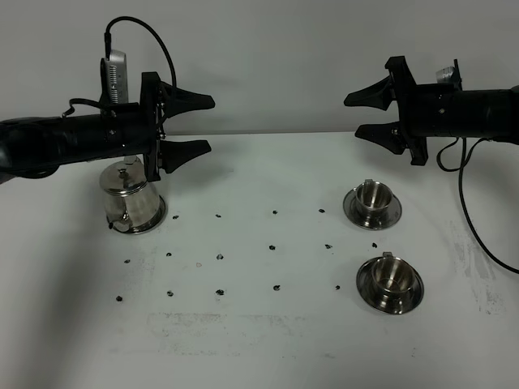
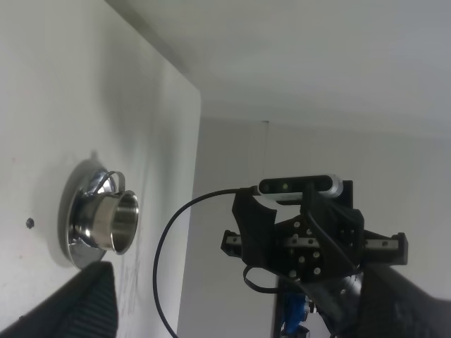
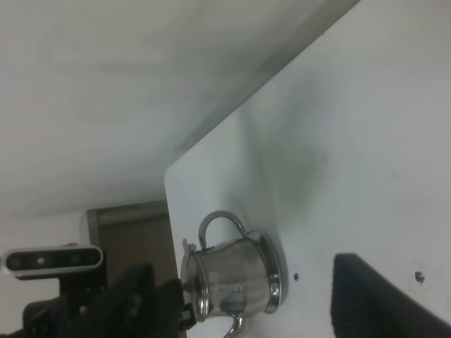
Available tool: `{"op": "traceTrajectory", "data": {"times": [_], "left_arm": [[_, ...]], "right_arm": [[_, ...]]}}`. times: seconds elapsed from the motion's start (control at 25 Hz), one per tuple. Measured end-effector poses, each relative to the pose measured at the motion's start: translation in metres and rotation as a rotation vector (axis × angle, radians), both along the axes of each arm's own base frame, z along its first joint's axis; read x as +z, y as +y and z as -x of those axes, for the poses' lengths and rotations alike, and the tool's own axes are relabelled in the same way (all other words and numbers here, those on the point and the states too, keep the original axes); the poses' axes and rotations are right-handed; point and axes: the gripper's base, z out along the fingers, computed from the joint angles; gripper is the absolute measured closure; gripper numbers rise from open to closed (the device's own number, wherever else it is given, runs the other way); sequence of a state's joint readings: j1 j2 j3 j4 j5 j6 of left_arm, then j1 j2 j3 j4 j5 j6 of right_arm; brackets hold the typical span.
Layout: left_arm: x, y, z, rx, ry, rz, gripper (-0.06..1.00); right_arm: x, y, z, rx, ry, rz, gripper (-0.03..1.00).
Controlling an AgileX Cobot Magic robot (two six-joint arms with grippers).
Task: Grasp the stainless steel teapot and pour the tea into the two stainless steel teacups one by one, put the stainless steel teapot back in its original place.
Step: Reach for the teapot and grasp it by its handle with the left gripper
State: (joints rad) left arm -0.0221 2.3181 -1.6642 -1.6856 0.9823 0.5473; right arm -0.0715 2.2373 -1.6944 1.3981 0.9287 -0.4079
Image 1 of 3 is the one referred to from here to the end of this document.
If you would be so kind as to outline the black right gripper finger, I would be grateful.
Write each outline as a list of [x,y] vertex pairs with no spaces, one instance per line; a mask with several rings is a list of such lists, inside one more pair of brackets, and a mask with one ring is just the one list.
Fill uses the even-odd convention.
[[355,136],[377,144],[393,154],[405,151],[405,140],[400,134],[400,123],[365,124],[358,127]]
[[394,100],[393,81],[389,75],[370,87],[349,93],[344,99],[344,106],[367,107],[386,111]]

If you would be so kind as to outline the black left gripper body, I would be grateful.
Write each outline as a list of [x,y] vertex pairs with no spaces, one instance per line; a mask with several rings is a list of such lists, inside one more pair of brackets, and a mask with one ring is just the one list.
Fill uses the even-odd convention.
[[137,156],[144,158],[144,175],[150,182],[161,179],[159,173],[159,130],[157,104],[160,102],[161,79],[156,72],[141,75],[139,102],[111,104],[108,81],[102,78],[100,102],[101,124],[105,131],[103,158]]

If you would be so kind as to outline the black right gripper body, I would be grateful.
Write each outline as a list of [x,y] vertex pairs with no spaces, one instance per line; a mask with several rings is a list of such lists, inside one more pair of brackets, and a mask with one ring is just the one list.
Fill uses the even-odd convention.
[[462,127],[453,116],[452,102],[462,91],[458,60],[452,83],[418,84],[403,56],[391,57],[385,64],[393,81],[398,105],[400,134],[410,150],[412,165],[425,165],[428,160],[427,139],[430,137],[465,138]]

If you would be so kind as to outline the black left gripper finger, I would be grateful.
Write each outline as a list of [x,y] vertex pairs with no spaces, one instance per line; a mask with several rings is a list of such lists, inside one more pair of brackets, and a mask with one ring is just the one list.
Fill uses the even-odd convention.
[[210,95],[185,91],[167,83],[161,83],[163,114],[166,119],[181,113],[215,108],[215,101]]
[[187,162],[194,160],[211,151],[207,140],[192,140],[186,142],[160,141],[161,168],[170,174]]

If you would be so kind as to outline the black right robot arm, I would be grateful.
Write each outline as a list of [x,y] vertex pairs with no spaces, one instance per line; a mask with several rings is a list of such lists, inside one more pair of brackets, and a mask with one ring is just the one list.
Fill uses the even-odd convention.
[[391,57],[388,76],[344,100],[346,107],[387,110],[397,103],[398,120],[364,124],[355,136],[400,155],[408,150],[411,164],[428,160],[427,139],[484,138],[518,143],[518,88],[463,90],[457,62],[437,73],[436,82],[418,84],[405,57]]

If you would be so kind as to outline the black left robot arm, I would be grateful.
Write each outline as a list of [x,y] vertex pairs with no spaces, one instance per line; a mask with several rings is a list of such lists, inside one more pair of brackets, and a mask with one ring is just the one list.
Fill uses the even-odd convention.
[[181,113],[213,109],[209,95],[173,87],[144,72],[140,100],[110,104],[74,98],[60,117],[16,118],[1,123],[1,171],[43,178],[62,165],[122,156],[143,157],[148,182],[211,151],[206,140],[165,140],[164,122]]

